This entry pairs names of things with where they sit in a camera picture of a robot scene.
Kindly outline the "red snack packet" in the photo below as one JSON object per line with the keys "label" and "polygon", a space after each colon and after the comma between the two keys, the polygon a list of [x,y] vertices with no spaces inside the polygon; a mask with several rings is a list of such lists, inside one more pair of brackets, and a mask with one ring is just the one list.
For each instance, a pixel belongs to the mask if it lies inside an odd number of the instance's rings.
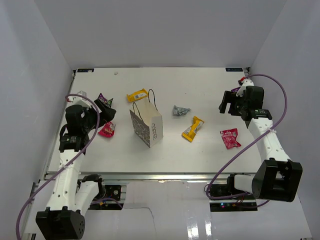
{"label": "red snack packet", "polygon": [[116,125],[114,123],[112,123],[111,121],[109,121],[98,132],[98,135],[105,137],[105,138],[111,138],[115,134],[115,127],[116,127]]}
{"label": "red snack packet", "polygon": [[239,148],[242,145],[237,141],[238,129],[232,128],[220,131],[220,136],[227,150],[232,148]]}

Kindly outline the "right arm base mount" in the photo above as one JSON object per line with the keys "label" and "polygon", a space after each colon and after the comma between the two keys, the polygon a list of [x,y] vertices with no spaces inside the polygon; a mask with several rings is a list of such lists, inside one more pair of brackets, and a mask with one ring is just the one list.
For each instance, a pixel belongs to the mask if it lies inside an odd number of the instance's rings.
{"label": "right arm base mount", "polygon": [[[226,179],[226,183],[213,183],[209,190],[211,197],[230,197],[231,195],[243,193],[244,191],[234,187],[234,174],[231,174]],[[257,201],[251,194],[226,199],[211,199],[209,207],[212,213],[253,212],[258,210]]]}

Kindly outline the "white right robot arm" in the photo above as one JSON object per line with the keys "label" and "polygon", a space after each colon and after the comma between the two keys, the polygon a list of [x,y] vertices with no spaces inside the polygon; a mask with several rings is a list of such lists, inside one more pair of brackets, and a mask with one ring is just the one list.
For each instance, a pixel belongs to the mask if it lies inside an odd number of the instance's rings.
{"label": "white right robot arm", "polygon": [[285,153],[278,137],[272,131],[273,120],[269,110],[263,108],[264,89],[246,86],[242,96],[225,91],[219,106],[220,113],[240,116],[245,122],[258,148],[261,166],[255,173],[231,174],[225,187],[226,195],[236,200],[244,192],[255,199],[292,202],[295,199],[303,173],[302,165]]}

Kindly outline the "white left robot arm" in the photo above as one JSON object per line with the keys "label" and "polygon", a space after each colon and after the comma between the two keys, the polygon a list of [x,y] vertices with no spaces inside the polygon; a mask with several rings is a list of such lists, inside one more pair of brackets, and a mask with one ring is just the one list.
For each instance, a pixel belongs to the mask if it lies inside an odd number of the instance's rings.
{"label": "white left robot arm", "polygon": [[113,120],[116,110],[100,99],[94,105],[85,98],[73,96],[65,109],[66,124],[59,133],[59,169],[51,197],[35,222],[46,240],[80,240],[85,231],[85,214],[94,200],[105,196],[106,187],[99,174],[79,180],[91,131],[97,131]]}

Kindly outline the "yellow snack bar back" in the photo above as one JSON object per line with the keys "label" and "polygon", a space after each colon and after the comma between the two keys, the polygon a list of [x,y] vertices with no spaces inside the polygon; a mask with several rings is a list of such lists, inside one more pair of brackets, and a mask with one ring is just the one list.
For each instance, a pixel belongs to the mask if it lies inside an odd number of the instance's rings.
{"label": "yellow snack bar back", "polygon": [[126,95],[127,101],[129,103],[141,100],[141,99],[146,98],[146,97],[148,97],[148,92],[144,88],[142,88],[141,90],[135,91],[132,94],[127,94]]}

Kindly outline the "silver snack packet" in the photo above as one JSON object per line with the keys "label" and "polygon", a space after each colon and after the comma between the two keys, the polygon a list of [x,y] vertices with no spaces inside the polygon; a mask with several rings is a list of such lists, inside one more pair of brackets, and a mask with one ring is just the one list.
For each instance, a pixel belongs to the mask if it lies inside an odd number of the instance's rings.
{"label": "silver snack packet", "polygon": [[176,105],[173,106],[172,115],[176,117],[185,116],[191,111],[190,108],[178,107]]}

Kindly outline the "purple snack packet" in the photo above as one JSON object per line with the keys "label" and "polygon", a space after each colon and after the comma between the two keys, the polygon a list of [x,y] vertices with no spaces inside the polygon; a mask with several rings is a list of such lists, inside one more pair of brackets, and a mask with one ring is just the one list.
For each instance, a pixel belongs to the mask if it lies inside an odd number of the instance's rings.
{"label": "purple snack packet", "polygon": [[98,103],[104,104],[108,108],[112,107],[113,100],[113,98],[106,98],[102,93],[100,93],[97,98]]}
{"label": "purple snack packet", "polygon": [[236,96],[238,97],[241,97],[243,94],[242,94],[242,91],[241,91],[241,87],[236,87],[236,88],[233,88],[231,90],[231,92],[233,92]]}

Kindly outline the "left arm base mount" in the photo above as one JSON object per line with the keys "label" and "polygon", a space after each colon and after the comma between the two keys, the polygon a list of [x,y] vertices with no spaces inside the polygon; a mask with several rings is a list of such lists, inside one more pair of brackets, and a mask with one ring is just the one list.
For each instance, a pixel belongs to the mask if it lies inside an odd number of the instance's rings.
{"label": "left arm base mount", "polygon": [[85,182],[97,182],[98,183],[98,194],[93,198],[93,202],[98,203],[92,204],[89,210],[121,210],[123,203],[121,200],[121,185],[105,184],[104,180],[99,174],[91,174],[85,176],[81,181],[78,181],[78,185],[81,186]]}

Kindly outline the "yellow snack bar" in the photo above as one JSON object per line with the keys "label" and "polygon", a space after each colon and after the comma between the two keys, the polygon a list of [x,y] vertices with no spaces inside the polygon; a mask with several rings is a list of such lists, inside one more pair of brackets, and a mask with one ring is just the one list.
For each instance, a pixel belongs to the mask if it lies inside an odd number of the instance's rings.
{"label": "yellow snack bar", "polygon": [[202,119],[194,116],[192,119],[192,125],[182,132],[182,137],[191,143],[204,123],[205,122]]}
{"label": "yellow snack bar", "polygon": [[141,90],[135,91],[132,94],[127,94],[126,95],[127,101],[129,103],[141,100],[141,99],[146,98],[146,97],[148,97],[148,92],[144,88],[142,88]]}

